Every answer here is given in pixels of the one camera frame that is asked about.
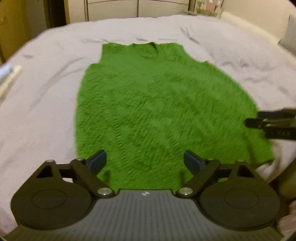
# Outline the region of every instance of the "white cabinet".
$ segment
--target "white cabinet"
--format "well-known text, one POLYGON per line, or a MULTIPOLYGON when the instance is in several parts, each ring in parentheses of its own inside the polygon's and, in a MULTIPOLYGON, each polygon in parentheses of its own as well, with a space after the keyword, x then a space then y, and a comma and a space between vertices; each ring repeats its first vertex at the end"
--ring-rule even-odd
POLYGON ((139 0, 138 17, 157 18, 161 16, 171 16, 183 14, 182 11, 188 10, 188 3, 156 1, 156 0, 139 0))
POLYGON ((111 0, 88 3, 89 21, 107 18, 136 18, 138 0, 111 0))
POLYGON ((189 0, 87 0, 89 21, 170 16, 187 11, 189 0))

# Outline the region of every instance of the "white logo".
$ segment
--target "white logo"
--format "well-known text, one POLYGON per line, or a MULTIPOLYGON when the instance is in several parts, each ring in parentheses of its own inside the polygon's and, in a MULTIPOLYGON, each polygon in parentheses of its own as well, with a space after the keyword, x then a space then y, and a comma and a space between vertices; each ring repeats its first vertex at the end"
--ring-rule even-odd
POLYGON ((142 195, 145 197, 148 196, 149 194, 150 194, 149 192, 142 192, 142 195))

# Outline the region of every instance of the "black mechanical tool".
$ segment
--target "black mechanical tool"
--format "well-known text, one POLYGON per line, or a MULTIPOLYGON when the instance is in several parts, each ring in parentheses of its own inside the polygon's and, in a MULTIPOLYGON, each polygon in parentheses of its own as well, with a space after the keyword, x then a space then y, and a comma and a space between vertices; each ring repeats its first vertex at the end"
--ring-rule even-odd
POLYGON ((247 118, 245 126, 263 129, 268 139, 296 140, 296 109, 259 111, 258 118, 247 118))
POLYGON ((185 151, 193 177, 172 190, 119 190, 96 175, 101 150, 69 164, 44 162, 11 200, 18 227, 7 241, 279 241, 280 202, 245 162, 221 164, 185 151), (73 183, 63 178, 72 178, 73 183))

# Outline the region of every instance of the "light blue object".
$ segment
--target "light blue object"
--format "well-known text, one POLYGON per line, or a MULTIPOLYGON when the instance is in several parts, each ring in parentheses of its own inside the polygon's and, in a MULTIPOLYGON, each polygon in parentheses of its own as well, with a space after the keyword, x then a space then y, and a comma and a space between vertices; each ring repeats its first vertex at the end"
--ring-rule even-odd
POLYGON ((0 84, 5 78, 13 72, 13 67, 9 64, 3 64, 0 66, 0 84))

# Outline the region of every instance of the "bed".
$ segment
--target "bed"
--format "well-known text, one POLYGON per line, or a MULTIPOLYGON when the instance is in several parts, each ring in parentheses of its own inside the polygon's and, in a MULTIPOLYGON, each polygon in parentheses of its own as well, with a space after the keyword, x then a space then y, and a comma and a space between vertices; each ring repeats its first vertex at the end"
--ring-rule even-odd
MULTIPOLYGON (((261 38, 225 21, 175 15, 109 19, 50 29, 8 63, 23 73, 0 105, 0 230, 17 225, 15 191, 47 159, 76 158, 74 115, 84 71, 100 59, 102 44, 177 42, 197 61, 209 61, 237 81, 260 109, 296 105, 296 65, 261 38)), ((276 160, 257 169, 268 182, 296 156, 296 143, 273 141, 276 160)))

